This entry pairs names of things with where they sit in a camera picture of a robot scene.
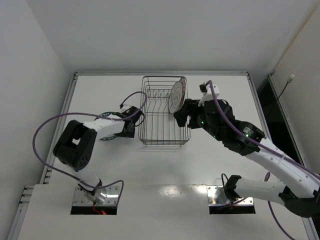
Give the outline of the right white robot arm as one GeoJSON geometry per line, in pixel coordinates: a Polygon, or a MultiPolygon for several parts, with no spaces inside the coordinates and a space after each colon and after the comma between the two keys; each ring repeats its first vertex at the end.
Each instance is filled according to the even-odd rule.
{"type": "Polygon", "coordinates": [[[290,163],[280,149],[254,124],[235,119],[233,109],[225,100],[217,101],[236,133],[221,116],[213,100],[199,105],[198,100],[186,99],[173,114],[179,127],[202,128],[223,146],[254,161],[278,178],[278,182],[264,182],[231,175],[224,184],[224,194],[234,202],[253,197],[274,202],[302,218],[320,214],[320,181],[296,163],[290,163]]]}

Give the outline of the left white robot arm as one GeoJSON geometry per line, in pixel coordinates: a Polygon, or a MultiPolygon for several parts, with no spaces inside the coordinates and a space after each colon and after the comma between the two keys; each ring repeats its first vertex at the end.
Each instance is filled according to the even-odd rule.
{"type": "Polygon", "coordinates": [[[88,166],[96,140],[133,138],[136,123],[143,115],[137,107],[125,105],[120,107],[120,111],[102,113],[93,121],[71,120],[58,139],[53,155],[72,170],[79,179],[80,188],[89,196],[94,196],[96,187],[102,185],[102,181],[88,166]]]}

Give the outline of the white plate dark rim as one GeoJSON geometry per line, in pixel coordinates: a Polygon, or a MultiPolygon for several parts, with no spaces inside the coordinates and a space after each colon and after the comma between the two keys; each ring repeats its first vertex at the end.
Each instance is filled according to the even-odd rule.
{"type": "Polygon", "coordinates": [[[168,111],[169,113],[173,114],[175,113],[181,103],[182,99],[182,84],[180,81],[177,81],[169,94],[169,99],[168,99],[168,111]]]}

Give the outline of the orange sunburst plate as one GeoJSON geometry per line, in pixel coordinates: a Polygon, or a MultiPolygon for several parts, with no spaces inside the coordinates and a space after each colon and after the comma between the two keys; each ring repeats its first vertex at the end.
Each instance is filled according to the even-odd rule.
{"type": "Polygon", "coordinates": [[[186,95],[186,78],[182,77],[178,81],[177,89],[176,89],[176,96],[175,96],[175,102],[176,102],[176,110],[180,110],[181,107],[184,104],[186,95]]]}

